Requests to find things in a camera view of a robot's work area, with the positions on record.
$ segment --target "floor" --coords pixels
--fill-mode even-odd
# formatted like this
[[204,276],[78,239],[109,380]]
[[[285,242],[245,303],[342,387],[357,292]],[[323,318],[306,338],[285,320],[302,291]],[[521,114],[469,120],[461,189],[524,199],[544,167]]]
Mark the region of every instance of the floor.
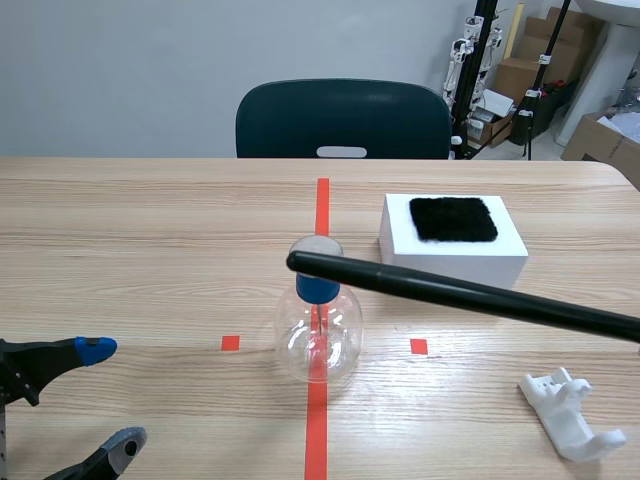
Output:
[[[562,152],[564,152],[564,147],[558,145],[553,140],[553,135],[558,128],[560,128],[560,122],[554,121],[549,130],[533,141],[533,160],[561,161],[560,157],[562,156]],[[523,151],[523,147],[506,141],[496,148],[485,148],[475,159],[525,161],[527,157],[522,156]]]

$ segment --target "round-bottom flask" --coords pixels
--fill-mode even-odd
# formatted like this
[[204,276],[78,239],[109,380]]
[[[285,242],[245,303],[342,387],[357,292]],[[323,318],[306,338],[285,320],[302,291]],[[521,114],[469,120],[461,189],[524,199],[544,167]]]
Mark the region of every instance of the round-bottom flask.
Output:
[[[342,256],[340,244],[323,236],[303,238],[291,251]],[[360,303],[345,286],[299,274],[278,303],[278,359],[299,380],[326,383],[349,375],[362,337]]]

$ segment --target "black pole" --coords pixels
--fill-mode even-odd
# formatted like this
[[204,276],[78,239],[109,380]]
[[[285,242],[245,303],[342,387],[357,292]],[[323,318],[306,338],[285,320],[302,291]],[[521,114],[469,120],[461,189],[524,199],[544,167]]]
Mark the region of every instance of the black pole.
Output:
[[[556,22],[556,26],[553,29],[553,33],[551,34],[551,39],[549,40],[549,43],[547,45],[547,50],[545,51],[545,56],[551,56],[553,55],[553,49],[556,46],[556,43],[558,41],[558,36],[560,35],[560,31],[562,30],[562,25],[564,24],[564,21],[567,17],[567,12],[569,11],[569,6],[571,5],[571,0],[564,0],[564,4],[562,5],[562,9],[560,10],[560,17],[558,18],[558,21]],[[540,90],[540,88],[542,87],[542,82],[544,81],[544,75],[545,73],[547,73],[547,64],[541,64],[540,68],[538,69],[538,74],[536,75],[536,80],[533,84],[533,86],[531,87],[531,90],[533,91],[538,91]],[[520,102],[520,105],[518,106],[518,109],[516,110],[516,113],[514,114],[513,118],[511,119],[511,121],[509,123],[507,123],[506,125],[504,125],[500,130],[498,130],[498,132],[496,132],[489,140],[487,140],[478,150],[476,150],[473,155],[471,155],[470,157],[468,157],[469,160],[472,160],[476,157],[476,155],[478,155],[482,150],[484,150],[485,148],[487,148],[487,146],[493,142],[493,140],[495,140],[498,135],[500,135],[502,132],[504,132],[507,127],[509,125],[511,125],[517,118],[519,118],[520,116],[520,112],[521,111],[526,111],[526,112],[532,112],[532,115],[529,116],[527,118],[528,120],[528,129],[527,129],[527,141],[525,143],[525,145],[529,146],[529,157],[528,159],[531,160],[532,159],[532,143],[533,143],[533,121],[535,118],[535,111],[537,109],[538,106],[538,101],[539,101],[539,97],[524,97],[524,99],[522,100],[522,102]]]
[[640,319],[408,268],[293,252],[295,272],[396,297],[640,343]]
[[462,138],[462,145],[454,148],[457,159],[462,159],[465,156],[464,148],[468,143],[467,119],[471,111],[471,99],[473,98],[473,91],[478,82],[478,75],[480,75],[482,58],[484,57],[487,42],[489,41],[489,35],[491,35],[497,7],[498,0],[478,0],[476,4],[475,16],[484,18],[484,23],[478,43],[474,47],[474,52],[467,57],[460,72],[455,103],[451,109],[453,135]]

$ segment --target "black sponge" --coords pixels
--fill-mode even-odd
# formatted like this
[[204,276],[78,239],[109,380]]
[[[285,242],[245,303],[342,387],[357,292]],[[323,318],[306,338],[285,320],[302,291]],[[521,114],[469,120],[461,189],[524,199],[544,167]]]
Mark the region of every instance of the black sponge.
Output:
[[416,198],[411,216],[423,242],[493,242],[491,213],[480,198]]

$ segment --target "black chair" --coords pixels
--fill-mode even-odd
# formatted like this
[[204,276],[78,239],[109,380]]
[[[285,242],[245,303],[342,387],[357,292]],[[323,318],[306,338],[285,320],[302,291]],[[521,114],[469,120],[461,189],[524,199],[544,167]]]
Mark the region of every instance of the black chair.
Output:
[[446,159],[451,115],[424,87],[370,80],[262,85],[236,119],[239,158],[319,158],[320,147],[361,147],[365,158]]

